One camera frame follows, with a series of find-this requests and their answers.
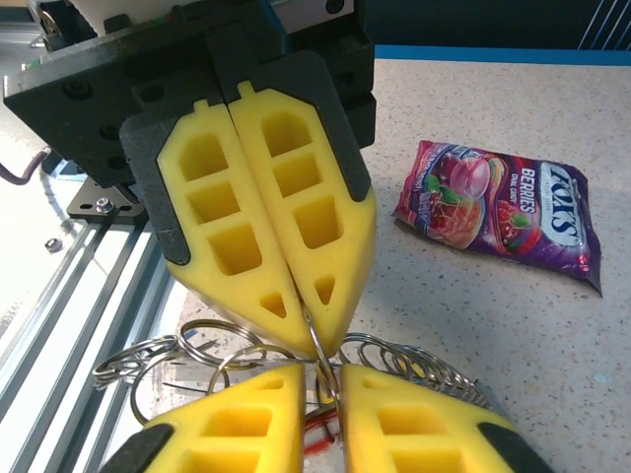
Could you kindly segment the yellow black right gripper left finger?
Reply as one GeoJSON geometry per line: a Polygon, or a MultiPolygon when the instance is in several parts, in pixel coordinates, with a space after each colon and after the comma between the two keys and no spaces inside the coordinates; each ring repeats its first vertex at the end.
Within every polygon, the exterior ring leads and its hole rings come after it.
{"type": "Polygon", "coordinates": [[[101,470],[300,472],[304,415],[304,367],[287,365],[155,418],[101,470]]]}

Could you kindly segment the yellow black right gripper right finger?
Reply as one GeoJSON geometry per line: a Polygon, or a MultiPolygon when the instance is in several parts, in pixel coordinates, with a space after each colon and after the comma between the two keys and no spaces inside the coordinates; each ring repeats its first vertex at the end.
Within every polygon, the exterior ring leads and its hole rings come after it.
{"type": "Polygon", "coordinates": [[[400,377],[341,368],[348,472],[550,472],[502,416],[400,377]]]}

